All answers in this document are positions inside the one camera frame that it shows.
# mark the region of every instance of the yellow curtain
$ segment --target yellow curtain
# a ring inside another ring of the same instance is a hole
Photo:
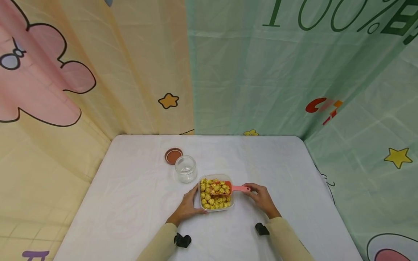
[[[82,62],[96,79],[87,93],[66,92],[82,111],[74,125],[22,111],[0,123],[0,260],[27,260],[24,251],[52,260],[111,139],[194,133],[186,14],[182,0],[15,3],[30,24],[59,30],[62,60]]]

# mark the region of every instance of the black clip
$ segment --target black clip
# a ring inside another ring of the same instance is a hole
[[[262,223],[257,223],[255,225],[255,230],[257,230],[257,233],[260,236],[270,235],[270,232],[268,231],[267,227],[265,227]]]
[[[174,243],[176,246],[187,248],[191,243],[191,237],[189,235],[185,235],[182,237],[179,233],[174,236]]]

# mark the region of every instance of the clear plastic box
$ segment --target clear plastic box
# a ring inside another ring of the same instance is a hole
[[[206,175],[206,176],[203,176],[203,177],[201,177],[200,179],[199,179],[199,199],[200,199],[200,194],[202,193],[201,191],[200,191],[200,181],[202,180],[202,179],[207,179],[207,180],[214,180],[214,179],[219,179],[220,181],[230,181],[231,182],[231,184],[232,184],[232,180],[231,180],[231,178],[228,176],[228,175],[226,175],[226,174],[211,174],[211,175]],[[230,208],[232,208],[233,206],[234,206],[234,204],[235,204],[235,198],[234,198],[234,196],[231,194],[230,195],[230,197],[231,197],[231,205],[229,206],[229,207],[227,207],[227,208],[221,208],[221,209],[205,209],[205,208],[203,208],[203,206],[202,206],[202,202],[201,202],[201,200],[199,200],[199,204],[200,204],[200,207],[204,210],[204,211],[206,211],[206,212],[216,212],[216,211],[223,211],[223,210],[227,210],[227,209],[230,209]]]

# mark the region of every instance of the beige sleeve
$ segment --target beige sleeve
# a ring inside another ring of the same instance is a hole
[[[284,218],[272,218],[266,227],[273,247],[283,261],[314,261]]]
[[[174,244],[176,235],[176,225],[172,223],[164,224],[136,261],[167,261],[176,249]]]

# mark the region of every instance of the hand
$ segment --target hand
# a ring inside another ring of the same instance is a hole
[[[243,186],[250,187],[251,191],[256,192],[256,194],[252,192],[244,192],[244,194],[252,198],[255,204],[266,213],[269,219],[281,217],[266,187],[254,183],[245,183]]]
[[[206,214],[201,208],[194,208],[193,206],[193,197],[196,194],[199,184],[196,184],[189,192],[184,194],[183,201],[180,203],[176,211],[167,219],[166,223],[173,223],[178,227],[181,222],[186,219],[189,219],[197,214]]]

